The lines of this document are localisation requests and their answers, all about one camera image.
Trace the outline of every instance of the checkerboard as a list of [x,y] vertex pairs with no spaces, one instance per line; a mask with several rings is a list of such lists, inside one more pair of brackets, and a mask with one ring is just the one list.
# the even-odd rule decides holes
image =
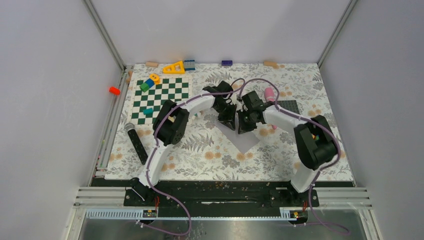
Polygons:
[[[131,105],[127,122],[131,122],[134,125],[153,124],[166,100],[178,102],[188,99],[192,95],[192,80],[190,76],[174,78],[160,76],[160,84],[152,86],[146,92],[140,89],[140,85],[144,81],[135,79],[132,85]],[[144,115],[143,110],[148,108],[152,108],[153,113]]]

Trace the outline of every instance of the green block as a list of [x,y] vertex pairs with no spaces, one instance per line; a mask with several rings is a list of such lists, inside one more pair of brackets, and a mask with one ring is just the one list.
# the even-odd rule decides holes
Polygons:
[[143,92],[147,92],[147,90],[149,90],[149,85],[147,85],[147,83],[145,83],[145,82],[143,82],[143,84],[141,84],[140,85],[140,89],[143,91]]

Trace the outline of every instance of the yellow toy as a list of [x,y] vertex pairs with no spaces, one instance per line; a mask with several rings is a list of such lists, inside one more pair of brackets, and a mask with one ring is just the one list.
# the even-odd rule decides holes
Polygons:
[[155,85],[158,85],[158,84],[161,83],[161,78],[156,73],[150,74],[150,76],[148,76],[148,78],[153,80]]
[[163,68],[164,74],[184,74],[185,72],[183,61],[176,62]]

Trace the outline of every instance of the red cylinder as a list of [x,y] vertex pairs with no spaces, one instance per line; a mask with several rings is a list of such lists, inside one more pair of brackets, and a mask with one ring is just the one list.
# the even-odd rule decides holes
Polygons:
[[121,94],[121,91],[120,91],[118,88],[114,87],[114,86],[111,86],[111,87],[109,88],[109,92],[110,92],[110,93],[113,93],[113,94],[115,94],[115,95],[119,95],[119,94]]

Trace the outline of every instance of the gray wall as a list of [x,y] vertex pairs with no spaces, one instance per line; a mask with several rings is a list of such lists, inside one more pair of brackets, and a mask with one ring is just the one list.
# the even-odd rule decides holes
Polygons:
[[349,0],[93,0],[123,61],[316,63]]
[[321,68],[385,240],[424,234],[424,1],[359,1]]
[[0,73],[0,239],[59,239],[120,70],[81,0],[2,0]]

